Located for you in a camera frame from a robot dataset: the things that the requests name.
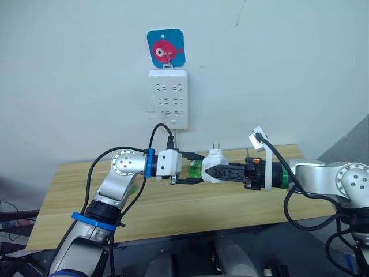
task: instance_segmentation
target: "white wall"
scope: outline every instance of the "white wall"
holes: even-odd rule
[[[368,2],[249,0],[236,24],[242,4],[0,0],[0,198],[38,207],[58,164],[147,147],[151,29],[184,33],[181,148],[249,147],[261,125],[319,156],[369,110]]]

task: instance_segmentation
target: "wooden table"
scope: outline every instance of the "wooden table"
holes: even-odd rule
[[[277,147],[288,160],[303,158],[295,145]],[[244,163],[247,156],[262,156],[253,149],[227,150],[224,156],[232,163]],[[60,165],[41,207],[27,244],[27,250],[56,248],[72,223],[74,211],[84,202],[85,184],[91,163]],[[183,172],[188,161],[183,160]],[[110,161],[102,161],[92,176],[90,199],[110,169]],[[137,177],[137,186],[142,177]],[[287,221],[283,213],[286,190],[271,193],[245,190],[243,184],[202,183],[198,185],[169,185],[169,181],[148,179],[140,199],[123,219],[125,228],[118,228],[115,241],[155,238],[221,230]],[[315,218],[334,213],[323,200],[294,195],[289,210],[294,219]]]

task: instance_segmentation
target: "white plastic bracket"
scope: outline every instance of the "white plastic bracket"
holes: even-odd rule
[[[266,156],[265,156],[265,184],[264,184],[264,190],[267,192],[272,191],[272,161],[273,161],[273,152],[272,150],[265,145],[264,143],[261,143],[257,140],[256,134],[260,133],[266,140],[268,140],[266,134],[263,132],[260,126],[257,126],[254,128],[252,134],[250,134],[248,137],[253,144],[253,147],[257,152],[261,152],[265,150]]]
[[[182,168],[182,154],[176,150],[168,149],[160,151],[157,155],[156,178],[161,176],[171,176],[171,185],[176,182],[176,175]]]

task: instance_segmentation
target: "green ring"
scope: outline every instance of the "green ring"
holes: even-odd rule
[[[286,189],[288,187],[288,173],[287,170],[282,166],[282,185],[281,189]]]

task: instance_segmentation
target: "blue sticker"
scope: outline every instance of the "blue sticker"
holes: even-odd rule
[[[168,59],[174,67],[185,64],[185,43],[180,29],[150,31],[148,43],[152,62],[157,68],[162,68]]]

